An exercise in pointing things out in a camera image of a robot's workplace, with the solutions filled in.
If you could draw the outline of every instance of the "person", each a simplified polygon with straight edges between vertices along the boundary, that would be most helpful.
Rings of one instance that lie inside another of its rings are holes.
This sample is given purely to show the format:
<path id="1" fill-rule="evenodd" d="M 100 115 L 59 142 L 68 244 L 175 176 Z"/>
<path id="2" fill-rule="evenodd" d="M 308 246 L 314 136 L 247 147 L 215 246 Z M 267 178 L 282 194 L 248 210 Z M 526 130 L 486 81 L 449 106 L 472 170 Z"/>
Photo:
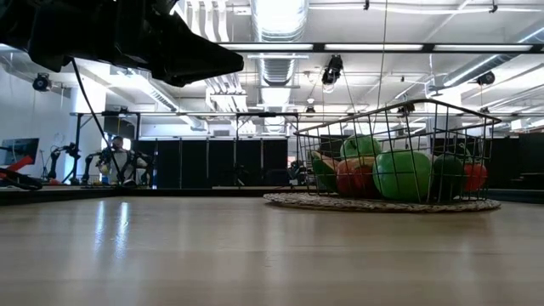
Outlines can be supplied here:
<path id="1" fill-rule="evenodd" d="M 122 147 L 124 146 L 123 138 L 121 136 L 116 136 L 111 141 L 111 148 L 116 152 L 126 151 Z"/>
<path id="2" fill-rule="evenodd" d="M 123 145 L 124 141 L 123 137 L 121 136 L 115 136 L 110 144 L 113 155 L 116 158 L 119 170 L 123 170 L 124 168 L 122 176 L 125 179 L 129 180 L 131 178 L 129 178 L 128 176 L 130 176 L 130 173 L 134 171 L 133 164 L 130 160 L 131 157 L 136 156 L 136 168 L 146 169 L 148 163 L 143 158 L 137 156 L 136 152 L 123 149 Z M 99 167 L 99 170 L 103 175 L 108 176 L 108 181 L 110 182 L 110 184 L 115 184 L 117 182 L 117 169 L 115 168 L 115 166 L 113 166 L 113 161 L 109 156 L 103 159 L 103 161 L 98 164 L 97 167 Z"/>

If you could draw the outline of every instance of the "metal wire basket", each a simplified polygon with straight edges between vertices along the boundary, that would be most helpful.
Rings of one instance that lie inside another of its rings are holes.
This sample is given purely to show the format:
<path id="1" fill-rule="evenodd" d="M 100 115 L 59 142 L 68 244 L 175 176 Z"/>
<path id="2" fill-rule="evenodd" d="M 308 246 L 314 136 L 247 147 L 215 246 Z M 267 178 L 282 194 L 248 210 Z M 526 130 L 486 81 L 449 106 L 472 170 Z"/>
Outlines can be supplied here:
<path id="1" fill-rule="evenodd" d="M 295 132 L 309 192 L 409 203 L 487 200 L 500 119 L 417 99 Z"/>

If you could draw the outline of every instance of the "table surface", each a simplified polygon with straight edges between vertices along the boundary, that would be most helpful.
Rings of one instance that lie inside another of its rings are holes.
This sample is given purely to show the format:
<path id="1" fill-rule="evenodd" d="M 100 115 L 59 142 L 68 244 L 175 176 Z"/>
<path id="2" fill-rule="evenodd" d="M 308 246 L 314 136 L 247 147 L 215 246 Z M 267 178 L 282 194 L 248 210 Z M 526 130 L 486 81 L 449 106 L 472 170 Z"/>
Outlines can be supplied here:
<path id="1" fill-rule="evenodd" d="M 542 305 L 544 206 L 314 212 L 259 198 L 0 207 L 2 305 Z"/>

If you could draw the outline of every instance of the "woven placemat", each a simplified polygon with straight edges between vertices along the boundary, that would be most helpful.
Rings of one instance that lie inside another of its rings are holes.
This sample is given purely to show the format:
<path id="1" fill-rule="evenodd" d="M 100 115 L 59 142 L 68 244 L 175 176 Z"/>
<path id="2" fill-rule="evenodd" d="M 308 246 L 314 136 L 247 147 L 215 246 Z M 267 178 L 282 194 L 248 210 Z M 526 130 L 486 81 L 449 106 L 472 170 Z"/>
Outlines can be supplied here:
<path id="1" fill-rule="evenodd" d="M 501 207 L 501 203 L 494 200 L 438 205 L 354 200 L 306 193 L 274 193 L 266 194 L 264 198 L 269 200 L 269 204 L 278 207 L 362 213 L 461 213 L 481 212 Z"/>

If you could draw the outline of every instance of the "red apple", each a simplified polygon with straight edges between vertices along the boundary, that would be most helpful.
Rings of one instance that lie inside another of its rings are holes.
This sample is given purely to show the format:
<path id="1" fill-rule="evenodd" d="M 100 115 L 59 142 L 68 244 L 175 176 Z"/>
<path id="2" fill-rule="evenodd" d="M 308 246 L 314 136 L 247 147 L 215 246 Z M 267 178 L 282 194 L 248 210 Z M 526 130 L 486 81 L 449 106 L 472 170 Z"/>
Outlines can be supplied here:
<path id="1" fill-rule="evenodd" d="M 465 191 L 478 191 L 485 184 L 487 169 L 482 164 L 466 164 L 465 174 L 468 176 Z"/>
<path id="2" fill-rule="evenodd" d="M 374 157 L 349 158 L 337 167 L 337 188 L 340 196 L 373 199 L 379 192 L 372 178 Z"/>

